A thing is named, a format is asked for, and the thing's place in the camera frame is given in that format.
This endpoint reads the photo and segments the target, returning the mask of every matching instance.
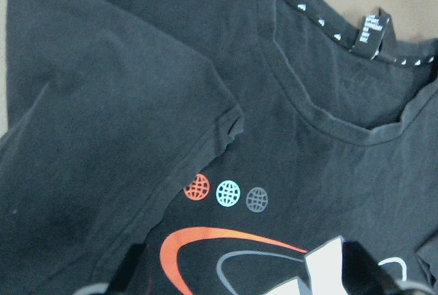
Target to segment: orange swoosh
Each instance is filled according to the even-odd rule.
[[[191,242],[218,238],[252,240],[255,242],[262,242],[264,244],[271,244],[283,248],[292,249],[293,251],[297,251],[300,253],[307,253],[307,251],[305,251],[304,249],[291,246],[284,242],[279,242],[270,238],[265,238],[259,235],[253,235],[251,233],[236,230],[211,227],[192,227],[175,231],[164,240],[162,248],[159,252],[159,259],[162,263],[164,273],[166,273],[166,276],[169,278],[169,280],[172,281],[175,287],[183,295],[193,295],[193,293],[186,285],[178,269],[177,260],[179,249]]]

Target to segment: orange globe icon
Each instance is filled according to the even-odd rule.
[[[210,182],[202,174],[197,174],[193,182],[184,188],[185,195],[192,201],[200,201],[204,199],[209,192]]]

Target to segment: fabric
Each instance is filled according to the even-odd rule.
[[[0,294],[108,280],[242,131],[212,63],[102,0],[8,1]]]
[[[436,40],[369,60],[323,0],[107,1],[208,56],[246,121],[181,185],[129,294],[264,294],[306,280],[305,251],[338,235],[426,282],[415,252],[438,228]]]

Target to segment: clothing tag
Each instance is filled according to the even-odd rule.
[[[390,20],[391,17],[389,15],[369,15],[364,17],[361,31],[350,52],[370,60],[374,59],[379,53],[383,36]]]

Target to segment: gray curved line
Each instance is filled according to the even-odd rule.
[[[218,260],[218,263],[216,264],[216,273],[218,274],[220,282],[225,286],[225,288],[232,293],[232,295],[239,295],[231,286],[231,284],[228,282],[228,279],[225,277],[225,274],[222,270],[223,263],[232,257],[237,257],[241,255],[262,255],[262,256],[271,256],[271,257],[280,257],[281,259],[288,259],[290,261],[297,261],[297,262],[304,262],[301,259],[296,259],[294,257],[286,256],[286,255],[280,255],[276,253],[269,253],[269,252],[259,252],[259,251],[235,251],[230,252],[227,254],[224,254],[220,257]]]

